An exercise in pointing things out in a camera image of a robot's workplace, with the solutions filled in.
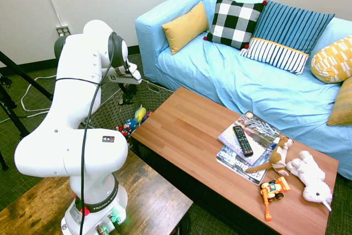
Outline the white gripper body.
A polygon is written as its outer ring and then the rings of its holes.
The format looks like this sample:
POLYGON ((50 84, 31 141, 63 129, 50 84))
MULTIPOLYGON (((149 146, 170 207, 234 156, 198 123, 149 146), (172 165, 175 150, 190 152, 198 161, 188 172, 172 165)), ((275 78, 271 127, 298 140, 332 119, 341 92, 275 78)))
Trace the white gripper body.
POLYGON ((109 81, 113 83, 122 83, 122 84, 135 84, 138 85, 142 82, 142 77, 140 74, 108 74, 109 81))

